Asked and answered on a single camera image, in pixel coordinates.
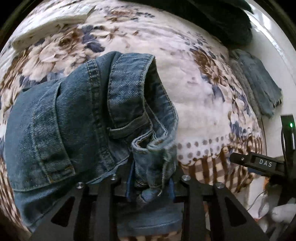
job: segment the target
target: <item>white floor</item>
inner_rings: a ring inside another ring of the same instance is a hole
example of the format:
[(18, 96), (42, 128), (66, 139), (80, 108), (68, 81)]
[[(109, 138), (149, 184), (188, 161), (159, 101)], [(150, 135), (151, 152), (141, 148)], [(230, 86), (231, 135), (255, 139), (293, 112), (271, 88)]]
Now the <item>white floor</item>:
[[(253, 25), (253, 41), (244, 50), (258, 57), (265, 68), (282, 89), (283, 104), (277, 107), (273, 118), (263, 117), (267, 155), (279, 157), (281, 149), (281, 118), (283, 114), (293, 114), (296, 118), (296, 51), (276, 22), (253, 0), (247, 0), (254, 14), (247, 13)], [(251, 183), (247, 207), (253, 204), (256, 197), (263, 191), (264, 177)], [(249, 213), (258, 217), (262, 195), (254, 203)]]

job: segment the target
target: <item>folded denim shorts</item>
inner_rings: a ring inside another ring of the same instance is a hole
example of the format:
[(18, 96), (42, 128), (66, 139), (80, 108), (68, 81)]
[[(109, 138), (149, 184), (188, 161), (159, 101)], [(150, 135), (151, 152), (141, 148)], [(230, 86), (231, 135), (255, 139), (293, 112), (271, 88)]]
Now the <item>folded denim shorts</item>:
[(143, 207), (119, 214), (118, 235), (180, 229), (182, 205), (163, 191), (177, 165), (177, 125), (150, 54), (109, 52), (23, 89), (8, 119), (4, 159), (25, 225), (34, 231), (77, 182), (100, 182), (132, 153), (142, 191), (131, 201)]

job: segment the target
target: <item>screw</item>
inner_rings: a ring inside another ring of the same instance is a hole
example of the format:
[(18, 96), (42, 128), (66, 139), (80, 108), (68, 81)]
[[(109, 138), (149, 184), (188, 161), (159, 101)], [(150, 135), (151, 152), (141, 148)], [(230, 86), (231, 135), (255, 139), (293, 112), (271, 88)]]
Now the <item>screw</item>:
[(116, 181), (116, 180), (117, 180), (117, 175), (116, 175), (116, 174), (113, 174), (113, 175), (111, 176), (111, 180), (112, 180), (112, 181)]
[(183, 175), (182, 176), (183, 181), (189, 181), (190, 179), (191, 179), (191, 177), (189, 175)]
[(76, 188), (78, 188), (78, 189), (84, 188), (84, 183), (82, 183), (82, 182), (77, 183)]
[(225, 187), (225, 185), (223, 183), (216, 183), (216, 187), (222, 189)]

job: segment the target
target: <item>denim fabric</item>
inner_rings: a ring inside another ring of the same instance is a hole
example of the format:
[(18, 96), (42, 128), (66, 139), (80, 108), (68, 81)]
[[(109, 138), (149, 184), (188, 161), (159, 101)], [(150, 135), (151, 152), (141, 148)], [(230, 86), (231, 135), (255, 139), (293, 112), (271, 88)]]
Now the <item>denim fabric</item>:
[(177, 124), (150, 54), (110, 52), (68, 77), (23, 89), (8, 120), (4, 157), (24, 223), (33, 231), (78, 181), (101, 181), (131, 152), (135, 185), (144, 189), (135, 201), (154, 201), (176, 168)]
[(275, 107), (282, 100), (281, 89), (273, 81), (261, 60), (240, 49), (233, 50), (230, 55), (240, 64), (261, 114), (272, 117)]

